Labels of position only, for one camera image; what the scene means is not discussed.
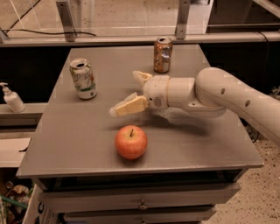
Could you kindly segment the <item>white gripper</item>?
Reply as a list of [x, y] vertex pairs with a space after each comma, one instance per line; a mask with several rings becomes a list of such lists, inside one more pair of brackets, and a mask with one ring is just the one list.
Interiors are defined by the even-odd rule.
[[134, 79], [143, 87], [143, 95], [130, 94], [123, 101], [118, 102], [109, 110], [113, 117], [126, 116], [142, 112], [148, 108], [167, 109], [167, 88], [170, 77], [168, 75], [153, 76], [140, 71], [133, 72]]

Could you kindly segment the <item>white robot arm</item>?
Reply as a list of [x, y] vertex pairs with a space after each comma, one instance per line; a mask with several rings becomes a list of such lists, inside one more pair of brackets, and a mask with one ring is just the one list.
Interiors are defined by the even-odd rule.
[[143, 93], [133, 93], [110, 109], [114, 116], [126, 116], [150, 109], [179, 108], [204, 117], [236, 113], [275, 144], [280, 144], [280, 101], [263, 94], [216, 68], [202, 69], [194, 78], [175, 78], [135, 71]]

